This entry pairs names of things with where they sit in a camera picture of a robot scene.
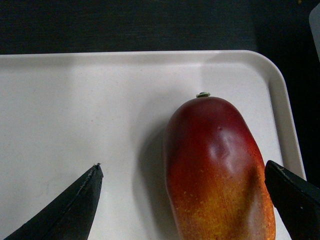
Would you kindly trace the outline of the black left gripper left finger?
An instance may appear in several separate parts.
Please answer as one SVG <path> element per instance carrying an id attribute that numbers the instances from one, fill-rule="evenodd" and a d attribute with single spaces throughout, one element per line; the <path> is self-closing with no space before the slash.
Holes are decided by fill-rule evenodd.
<path id="1" fill-rule="evenodd" d="M 102 182 L 103 172 L 97 163 L 6 239 L 87 240 L 96 215 Z"/>

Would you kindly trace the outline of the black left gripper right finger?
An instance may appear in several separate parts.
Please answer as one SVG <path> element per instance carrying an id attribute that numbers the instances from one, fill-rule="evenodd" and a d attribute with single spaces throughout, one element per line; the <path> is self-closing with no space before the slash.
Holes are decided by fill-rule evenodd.
<path id="1" fill-rule="evenodd" d="M 320 189 L 269 160 L 265 185 L 292 240 L 320 238 Z"/>

